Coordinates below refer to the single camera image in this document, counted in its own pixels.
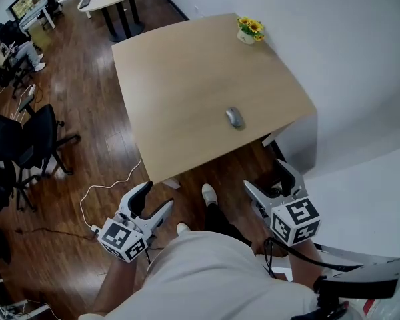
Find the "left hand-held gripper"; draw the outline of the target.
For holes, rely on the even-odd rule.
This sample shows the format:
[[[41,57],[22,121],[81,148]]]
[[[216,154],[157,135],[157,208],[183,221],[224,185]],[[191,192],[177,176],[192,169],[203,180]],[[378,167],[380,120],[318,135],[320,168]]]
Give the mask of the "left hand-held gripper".
[[[146,196],[152,186],[153,183],[147,181],[124,194],[119,204],[119,213],[112,219],[107,218],[98,232],[97,239],[103,248],[126,263],[132,262],[148,248],[148,240],[153,234],[151,229],[160,227],[172,211],[174,199],[169,199],[150,216],[142,219],[142,226],[130,218],[142,215]]]

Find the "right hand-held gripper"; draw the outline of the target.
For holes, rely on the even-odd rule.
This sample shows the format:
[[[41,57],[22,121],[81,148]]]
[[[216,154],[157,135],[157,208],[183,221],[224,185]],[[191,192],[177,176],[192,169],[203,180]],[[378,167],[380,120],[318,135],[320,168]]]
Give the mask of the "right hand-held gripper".
[[[247,194],[253,201],[253,210],[274,236],[287,246],[302,243],[314,237],[321,224],[319,212],[308,194],[303,191],[303,177],[290,164],[276,160],[280,176],[281,195],[270,198],[256,185],[244,180]]]

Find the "grey computer mouse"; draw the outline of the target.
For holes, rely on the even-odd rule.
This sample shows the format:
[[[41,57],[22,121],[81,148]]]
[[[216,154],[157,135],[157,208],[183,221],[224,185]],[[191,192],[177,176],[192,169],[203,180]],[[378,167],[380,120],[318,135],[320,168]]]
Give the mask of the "grey computer mouse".
[[[234,128],[240,129],[245,126],[245,122],[244,122],[243,117],[242,117],[240,111],[238,110],[238,108],[229,107],[226,109],[225,113],[226,113],[226,116],[227,116],[230,124]]]

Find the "person's left forearm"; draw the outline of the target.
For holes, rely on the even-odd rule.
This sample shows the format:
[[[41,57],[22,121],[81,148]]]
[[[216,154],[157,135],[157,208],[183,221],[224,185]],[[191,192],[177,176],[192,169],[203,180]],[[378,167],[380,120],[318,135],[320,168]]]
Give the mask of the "person's left forearm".
[[[105,316],[127,300],[134,291],[137,259],[127,263],[113,259],[93,304],[93,313]]]

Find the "person's right forearm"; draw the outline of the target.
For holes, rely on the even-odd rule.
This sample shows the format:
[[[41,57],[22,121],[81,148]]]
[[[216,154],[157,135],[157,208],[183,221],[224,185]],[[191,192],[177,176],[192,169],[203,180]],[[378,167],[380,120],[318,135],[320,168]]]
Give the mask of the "person's right forearm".
[[[306,258],[322,262],[318,250],[310,239],[294,245],[292,249]],[[287,284],[287,290],[295,294],[313,294],[313,285],[322,275],[322,267],[304,261],[292,253],[289,253],[289,262],[293,280]]]

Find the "person's black trouser leg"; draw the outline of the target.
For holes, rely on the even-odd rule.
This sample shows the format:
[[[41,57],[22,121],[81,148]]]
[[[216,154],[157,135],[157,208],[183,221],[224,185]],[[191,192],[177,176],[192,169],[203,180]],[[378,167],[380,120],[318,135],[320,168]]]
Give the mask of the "person's black trouser leg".
[[[211,202],[206,207],[204,230],[232,237],[248,247],[252,245],[252,242],[245,238],[240,230],[228,221],[216,202]]]

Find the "person's white shirt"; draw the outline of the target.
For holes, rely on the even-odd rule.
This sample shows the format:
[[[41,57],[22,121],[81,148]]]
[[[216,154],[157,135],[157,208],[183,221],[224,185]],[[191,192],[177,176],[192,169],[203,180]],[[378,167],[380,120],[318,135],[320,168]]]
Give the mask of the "person's white shirt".
[[[271,278],[246,244],[208,231],[172,240],[132,296],[104,292],[117,304],[79,320],[290,320],[317,306],[310,288]]]

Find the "yellow flower pot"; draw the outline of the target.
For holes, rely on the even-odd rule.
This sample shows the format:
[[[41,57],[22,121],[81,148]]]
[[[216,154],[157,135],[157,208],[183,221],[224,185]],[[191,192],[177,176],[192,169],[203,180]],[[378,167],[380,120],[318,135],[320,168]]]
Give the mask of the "yellow flower pot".
[[[252,45],[264,39],[264,26],[260,21],[248,17],[240,17],[237,19],[239,30],[237,38],[246,45]]]

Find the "white shelf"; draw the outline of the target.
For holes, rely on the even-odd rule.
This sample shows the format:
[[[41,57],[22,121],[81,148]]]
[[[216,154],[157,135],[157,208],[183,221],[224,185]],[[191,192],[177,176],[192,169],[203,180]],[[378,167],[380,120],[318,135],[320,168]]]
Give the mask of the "white shelf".
[[[1,287],[4,287],[4,280],[0,275]],[[42,314],[51,310],[46,303],[38,303],[27,299],[9,303],[4,301],[4,298],[5,296],[0,295],[0,320],[39,320]]]

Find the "white desk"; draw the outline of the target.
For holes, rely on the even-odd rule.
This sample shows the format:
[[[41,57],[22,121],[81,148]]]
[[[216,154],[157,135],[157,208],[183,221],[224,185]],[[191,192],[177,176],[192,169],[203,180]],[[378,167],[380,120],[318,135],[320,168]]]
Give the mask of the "white desk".
[[[51,18],[51,15],[47,12],[46,6],[47,6],[48,0],[40,0],[37,2],[32,9],[30,9],[24,16],[23,18],[19,21],[19,28],[22,30],[22,32],[27,33],[25,30],[25,27],[33,20],[34,18],[37,18],[40,14],[40,12],[43,12],[48,23],[52,27],[52,29],[55,28],[55,24]]]

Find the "black chest mount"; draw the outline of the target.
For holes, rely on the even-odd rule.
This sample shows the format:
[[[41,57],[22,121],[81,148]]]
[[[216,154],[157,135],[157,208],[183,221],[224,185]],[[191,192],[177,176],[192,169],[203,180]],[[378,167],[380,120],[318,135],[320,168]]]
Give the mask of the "black chest mount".
[[[361,320],[350,299],[390,299],[400,288],[400,258],[384,263],[346,267],[332,277],[314,283],[316,309],[291,320]]]

